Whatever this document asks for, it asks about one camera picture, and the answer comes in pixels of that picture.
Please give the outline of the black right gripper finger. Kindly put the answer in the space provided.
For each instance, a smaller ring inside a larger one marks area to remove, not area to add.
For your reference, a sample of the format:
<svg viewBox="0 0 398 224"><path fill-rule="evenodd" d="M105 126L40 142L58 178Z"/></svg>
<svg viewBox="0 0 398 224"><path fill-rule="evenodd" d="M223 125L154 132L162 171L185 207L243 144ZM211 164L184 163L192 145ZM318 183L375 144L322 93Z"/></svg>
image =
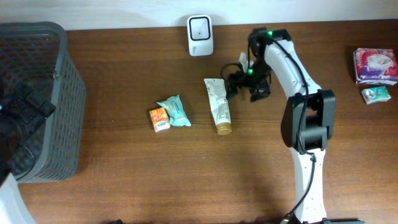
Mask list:
<svg viewBox="0 0 398 224"><path fill-rule="evenodd" d="M264 98L269 97L269 95L270 95L270 90L252 89L249 92L251 94L250 102L262 100Z"/></svg>
<svg viewBox="0 0 398 224"><path fill-rule="evenodd" d="M226 99L230 100L238 94L238 86L235 83L226 84Z"/></svg>

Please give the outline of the white tube gold cap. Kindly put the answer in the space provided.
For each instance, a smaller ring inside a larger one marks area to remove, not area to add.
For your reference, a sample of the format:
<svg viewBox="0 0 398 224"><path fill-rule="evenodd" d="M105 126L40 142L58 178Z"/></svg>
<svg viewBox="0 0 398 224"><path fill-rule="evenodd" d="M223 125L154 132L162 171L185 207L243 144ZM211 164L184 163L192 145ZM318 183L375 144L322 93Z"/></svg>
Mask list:
<svg viewBox="0 0 398 224"><path fill-rule="evenodd" d="M205 78L204 83L210 102L210 110L215 122L218 135L227 135L232 132L231 115L226 99L226 88L223 79Z"/></svg>

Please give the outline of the teal soap pouch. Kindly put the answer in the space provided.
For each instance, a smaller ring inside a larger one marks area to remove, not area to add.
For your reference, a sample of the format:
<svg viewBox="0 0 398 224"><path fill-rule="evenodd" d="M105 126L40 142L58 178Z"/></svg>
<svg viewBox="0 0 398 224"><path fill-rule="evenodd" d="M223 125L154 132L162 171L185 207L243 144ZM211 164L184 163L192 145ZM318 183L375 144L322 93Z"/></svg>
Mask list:
<svg viewBox="0 0 398 224"><path fill-rule="evenodd" d="M172 126L190 127L192 125L185 113L180 95L171 96L165 101L157 102L157 104L166 110Z"/></svg>

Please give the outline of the orange tissue packet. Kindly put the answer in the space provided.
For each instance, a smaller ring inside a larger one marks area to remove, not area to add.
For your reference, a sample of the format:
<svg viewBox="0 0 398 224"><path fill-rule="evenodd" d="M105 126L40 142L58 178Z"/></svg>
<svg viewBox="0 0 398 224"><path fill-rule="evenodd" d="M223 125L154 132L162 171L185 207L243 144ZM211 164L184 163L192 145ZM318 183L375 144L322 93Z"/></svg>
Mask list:
<svg viewBox="0 0 398 224"><path fill-rule="evenodd" d="M156 133L170 129L169 116L163 107L150 110L149 114Z"/></svg>

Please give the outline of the small green tissue packet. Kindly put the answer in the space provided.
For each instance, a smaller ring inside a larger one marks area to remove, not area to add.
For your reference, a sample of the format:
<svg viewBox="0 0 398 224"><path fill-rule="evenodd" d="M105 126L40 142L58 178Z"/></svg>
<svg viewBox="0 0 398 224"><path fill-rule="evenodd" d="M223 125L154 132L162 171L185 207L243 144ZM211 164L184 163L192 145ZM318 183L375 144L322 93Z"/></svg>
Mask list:
<svg viewBox="0 0 398 224"><path fill-rule="evenodd" d="M384 86L364 89L361 91L361 94L367 105L378 102L387 102L391 99L391 96L388 93L387 88Z"/></svg>

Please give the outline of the red purple tissue pack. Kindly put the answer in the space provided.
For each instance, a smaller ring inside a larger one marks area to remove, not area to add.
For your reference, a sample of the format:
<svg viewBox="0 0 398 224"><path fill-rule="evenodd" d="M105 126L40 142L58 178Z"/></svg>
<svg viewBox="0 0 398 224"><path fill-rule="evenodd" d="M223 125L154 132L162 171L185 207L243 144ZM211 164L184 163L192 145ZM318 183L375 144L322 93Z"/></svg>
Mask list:
<svg viewBox="0 0 398 224"><path fill-rule="evenodd" d="M353 62L356 84L397 84L397 59L392 49L358 48Z"/></svg>

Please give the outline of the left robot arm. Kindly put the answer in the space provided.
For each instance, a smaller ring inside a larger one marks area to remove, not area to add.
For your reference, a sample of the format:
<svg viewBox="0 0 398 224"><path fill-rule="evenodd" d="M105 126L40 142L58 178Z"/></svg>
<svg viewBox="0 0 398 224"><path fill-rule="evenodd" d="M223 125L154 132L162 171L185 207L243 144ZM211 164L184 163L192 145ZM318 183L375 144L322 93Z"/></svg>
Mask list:
<svg viewBox="0 0 398 224"><path fill-rule="evenodd" d="M35 223L7 163L55 110L51 101L24 82L1 100L1 223Z"/></svg>

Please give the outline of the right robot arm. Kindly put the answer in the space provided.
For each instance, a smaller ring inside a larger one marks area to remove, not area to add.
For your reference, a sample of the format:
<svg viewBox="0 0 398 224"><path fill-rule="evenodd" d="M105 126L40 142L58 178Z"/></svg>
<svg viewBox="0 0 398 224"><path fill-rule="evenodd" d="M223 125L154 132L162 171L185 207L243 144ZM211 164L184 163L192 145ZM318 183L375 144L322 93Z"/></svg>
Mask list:
<svg viewBox="0 0 398 224"><path fill-rule="evenodd" d="M328 223L323 202L323 161L333 135L336 98L308 74L286 29L254 29L248 52L225 78L226 97L246 88L255 102L271 94L275 74L287 98L280 124L295 171L295 205L282 223Z"/></svg>

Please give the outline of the white barcode scanner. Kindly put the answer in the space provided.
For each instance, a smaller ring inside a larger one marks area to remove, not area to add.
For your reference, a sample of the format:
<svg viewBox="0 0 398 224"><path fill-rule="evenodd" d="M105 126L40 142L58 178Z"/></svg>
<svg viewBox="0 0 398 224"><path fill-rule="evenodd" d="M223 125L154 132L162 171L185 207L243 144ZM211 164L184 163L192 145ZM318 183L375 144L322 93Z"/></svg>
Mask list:
<svg viewBox="0 0 398 224"><path fill-rule="evenodd" d="M192 57L211 55L214 51L212 20L207 15L187 19L188 49Z"/></svg>

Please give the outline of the dark grey plastic basket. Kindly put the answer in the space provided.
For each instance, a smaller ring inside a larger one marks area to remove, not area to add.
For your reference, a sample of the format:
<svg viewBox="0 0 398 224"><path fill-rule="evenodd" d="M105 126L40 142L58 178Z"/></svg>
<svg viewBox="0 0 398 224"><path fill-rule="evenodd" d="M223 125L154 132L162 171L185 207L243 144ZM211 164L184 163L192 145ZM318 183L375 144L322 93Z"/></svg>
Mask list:
<svg viewBox="0 0 398 224"><path fill-rule="evenodd" d="M29 85L55 111L7 163L18 183L59 182L78 170L86 87L54 22L1 24L1 95Z"/></svg>

